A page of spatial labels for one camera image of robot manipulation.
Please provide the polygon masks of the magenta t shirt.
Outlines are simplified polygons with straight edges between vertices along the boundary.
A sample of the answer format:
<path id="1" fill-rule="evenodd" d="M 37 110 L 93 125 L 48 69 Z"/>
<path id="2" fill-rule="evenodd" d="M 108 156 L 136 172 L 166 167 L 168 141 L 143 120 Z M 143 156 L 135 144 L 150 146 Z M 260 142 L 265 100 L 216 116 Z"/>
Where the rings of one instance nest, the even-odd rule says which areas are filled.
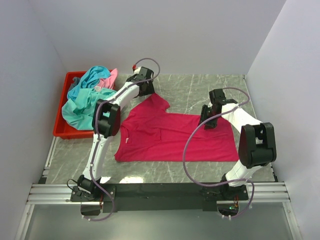
<path id="1" fill-rule="evenodd" d="M 120 126 L 117 162 L 236 162 L 238 152 L 231 124 L 218 118 L 217 127 L 198 126 L 200 116 L 169 113 L 169 103 L 154 93 L 134 107 Z"/>

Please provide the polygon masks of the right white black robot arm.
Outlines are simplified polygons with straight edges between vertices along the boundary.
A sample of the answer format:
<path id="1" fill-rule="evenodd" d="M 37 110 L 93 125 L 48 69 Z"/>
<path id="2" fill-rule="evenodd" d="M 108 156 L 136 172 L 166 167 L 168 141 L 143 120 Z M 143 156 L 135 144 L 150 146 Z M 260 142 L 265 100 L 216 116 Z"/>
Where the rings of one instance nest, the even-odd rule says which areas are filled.
<path id="1" fill-rule="evenodd" d="M 271 123 L 261 122 L 244 111 L 234 99 L 220 99 L 209 105 L 204 104 L 199 123 L 221 113 L 240 133 L 239 160 L 222 176 L 221 180 L 228 182 L 219 186 L 221 197 L 230 200 L 244 190 L 245 183 L 236 179 L 250 179 L 257 170 L 276 160 L 275 130 Z"/>

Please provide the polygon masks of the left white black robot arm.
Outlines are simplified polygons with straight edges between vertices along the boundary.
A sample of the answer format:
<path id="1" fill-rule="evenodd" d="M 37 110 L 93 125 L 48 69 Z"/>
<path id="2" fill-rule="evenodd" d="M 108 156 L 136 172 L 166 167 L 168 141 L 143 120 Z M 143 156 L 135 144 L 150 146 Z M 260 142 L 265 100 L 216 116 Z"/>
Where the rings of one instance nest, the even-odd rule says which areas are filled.
<path id="1" fill-rule="evenodd" d="M 77 187 L 88 201 L 103 194 L 100 186 L 102 165 L 108 147 L 121 126 L 121 110 L 134 98 L 155 92 L 152 80 L 127 81 L 114 95 L 99 99 L 93 116 L 93 143 L 86 167 L 77 180 Z"/>

